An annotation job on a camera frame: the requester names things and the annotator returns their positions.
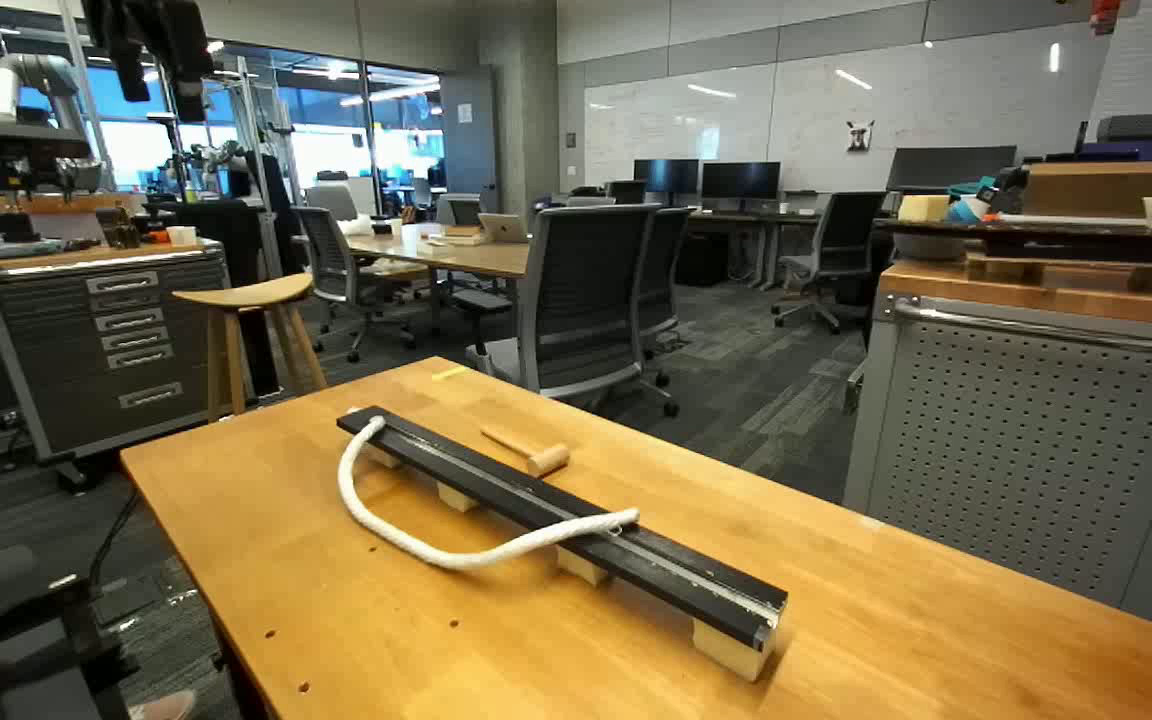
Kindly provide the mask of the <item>small wooden mallet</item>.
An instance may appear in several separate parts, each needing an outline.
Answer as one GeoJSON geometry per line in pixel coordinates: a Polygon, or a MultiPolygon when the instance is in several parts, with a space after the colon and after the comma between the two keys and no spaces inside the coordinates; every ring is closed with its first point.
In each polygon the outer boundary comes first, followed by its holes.
{"type": "Polygon", "coordinates": [[[567,442],[535,442],[535,440],[526,440],[515,432],[504,432],[504,429],[482,429],[482,437],[490,437],[491,442],[510,447],[513,454],[526,460],[526,470],[529,476],[553,476],[567,464],[567,442]]]}

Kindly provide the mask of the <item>wooden stool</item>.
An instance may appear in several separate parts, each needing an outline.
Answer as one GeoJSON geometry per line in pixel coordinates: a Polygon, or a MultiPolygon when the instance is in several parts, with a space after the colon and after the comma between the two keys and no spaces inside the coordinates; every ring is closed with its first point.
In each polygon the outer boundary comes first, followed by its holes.
{"type": "Polygon", "coordinates": [[[241,415],[257,395],[252,341],[286,367],[293,395],[323,388],[323,365],[295,304],[312,290],[310,273],[235,283],[235,287],[181,287],[177,298],[209,319],[209,415],[241,415]]]}

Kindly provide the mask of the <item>grey drawer cabinet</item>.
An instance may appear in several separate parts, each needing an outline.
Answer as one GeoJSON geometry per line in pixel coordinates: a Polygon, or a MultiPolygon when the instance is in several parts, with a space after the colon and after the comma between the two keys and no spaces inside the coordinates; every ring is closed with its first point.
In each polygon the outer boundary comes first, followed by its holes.
{"type": "Polygon", "coordinates": [[[0,351],[40,460],[98,454],[209,415],[209,312],[224,249],[0,259],[0,351]]]}

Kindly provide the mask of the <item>grey office chair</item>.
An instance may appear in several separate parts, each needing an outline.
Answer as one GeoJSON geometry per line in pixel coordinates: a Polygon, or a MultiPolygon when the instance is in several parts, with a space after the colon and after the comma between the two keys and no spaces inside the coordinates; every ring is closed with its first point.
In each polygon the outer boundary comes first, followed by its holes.
{"type": "Polygon", "coordinates": [[[619,382],[679,405],[646,376],[642,268],[657,213],[650,204],[545,209],[515,279],[515,331],[471,347],[490,376],[553,398],[619,382]]]}

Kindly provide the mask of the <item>black computer monitors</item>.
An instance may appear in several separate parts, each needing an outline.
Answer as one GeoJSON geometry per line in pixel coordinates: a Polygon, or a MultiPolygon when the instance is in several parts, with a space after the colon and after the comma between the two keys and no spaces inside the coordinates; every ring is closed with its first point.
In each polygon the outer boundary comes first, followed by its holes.
{"type": "Polygon", "coordinates": [[[634,174],[663,201],[775,201],[775,159],[635,159],[634,174]]]}

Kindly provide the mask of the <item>wooden office desk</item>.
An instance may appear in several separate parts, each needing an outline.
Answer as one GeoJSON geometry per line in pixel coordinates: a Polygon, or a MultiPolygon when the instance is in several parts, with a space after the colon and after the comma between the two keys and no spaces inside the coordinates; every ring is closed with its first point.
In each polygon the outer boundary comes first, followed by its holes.
{"type": "Polygon", "coordinates": [[[348,249],[366,255],[413,259],[448,273],[519,279],[529,273],[526,245],[491,245],[467,224],[396,224],[388,236],[348,230],[348,249]]]}

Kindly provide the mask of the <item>long black board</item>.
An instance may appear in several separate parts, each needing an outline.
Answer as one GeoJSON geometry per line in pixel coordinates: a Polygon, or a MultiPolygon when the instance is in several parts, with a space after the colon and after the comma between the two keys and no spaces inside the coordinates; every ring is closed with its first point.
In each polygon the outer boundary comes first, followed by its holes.
{"type": "Polygon", "coordinates": [[[477,572],[557,546],[587,584],[618,577],[679,606],[691,619],[691,642],[730,672],[764,677],[788,602],[784,586],[646,527],[635,507],[598,507],[388,408],[345,411],[342,429],[348,442],[337,460],[337,497],[362,527],[392,546],[446,572],[477,572]],[[513,518],[515,536],[482,550],[453,550],[413,536],[362,497],[358,460],[366,451],[424,470],[455,507],[484,503],[513,518]]]}

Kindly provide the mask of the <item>grey tool cabinet wood top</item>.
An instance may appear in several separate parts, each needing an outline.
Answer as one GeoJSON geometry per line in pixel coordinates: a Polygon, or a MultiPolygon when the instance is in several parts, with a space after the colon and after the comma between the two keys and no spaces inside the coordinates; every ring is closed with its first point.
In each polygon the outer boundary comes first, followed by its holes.
{"type": "Polygon", "coordinates": [[[846,499],[1152,619],[1152,159],[902,219],[846,499]]]}

